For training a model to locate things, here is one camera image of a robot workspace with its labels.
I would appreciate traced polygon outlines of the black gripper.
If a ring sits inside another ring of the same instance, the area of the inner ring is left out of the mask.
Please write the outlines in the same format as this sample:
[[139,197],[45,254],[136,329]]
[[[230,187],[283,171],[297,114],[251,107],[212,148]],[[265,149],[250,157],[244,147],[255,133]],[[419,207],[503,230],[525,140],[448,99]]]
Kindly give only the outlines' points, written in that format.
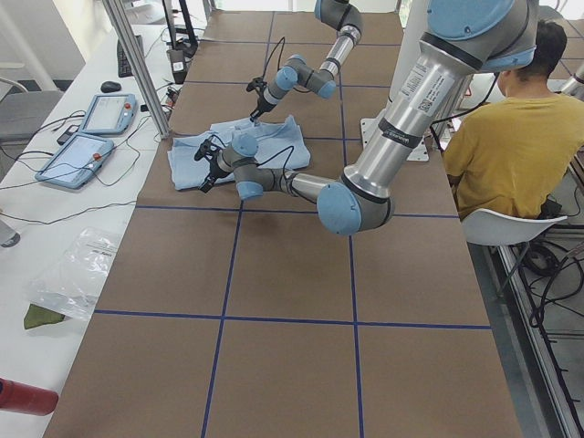
[[250,113],[250,120],[258,122],[262,115],[273,110],[279,99],[274,97],[268,89],[264,89],[258,96],[256,109]]
[[225,178],[233,172],[233,167],[224,158],[224,154],[222,152],[217,152],[210,159],[209,168],[210,175],[207,175],[204,178],[202,184],[199,187],[201,192],[209,192],[215,186],[217,179]]

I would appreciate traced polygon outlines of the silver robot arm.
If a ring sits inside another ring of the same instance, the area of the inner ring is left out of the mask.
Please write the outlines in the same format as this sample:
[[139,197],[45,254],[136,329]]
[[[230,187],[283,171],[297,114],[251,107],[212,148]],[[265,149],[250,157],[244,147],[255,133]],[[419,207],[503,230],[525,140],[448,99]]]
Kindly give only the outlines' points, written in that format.
[[535,1],[430,2],[418,58],[378,117],[363,152],[337,180],[287,168],[261,168],[256,141],[237,134],[221,149],[205,141],[196,153],[197,160],[209,164],[202,191],[233,176],[242,200],[282,192],[313,202],[320,222],[337,235],[354,235],[386,224],[393,213],[391,181],[453,89],[475,73],[521,68],[532,61],[537,9]]
[[323,99],[334,94],[341,66],[362,37],[361,13],[349,1],[317,1],[314,15],[335,31],[336,40],[318,66],[311,66],[300,54],[292,54],[277,68],[271,80],[267,81],[262,76],[250,80],[246,90],[257,95],[255,109],[250,113],[252,122],[272,111],[289,91],[297,87]]

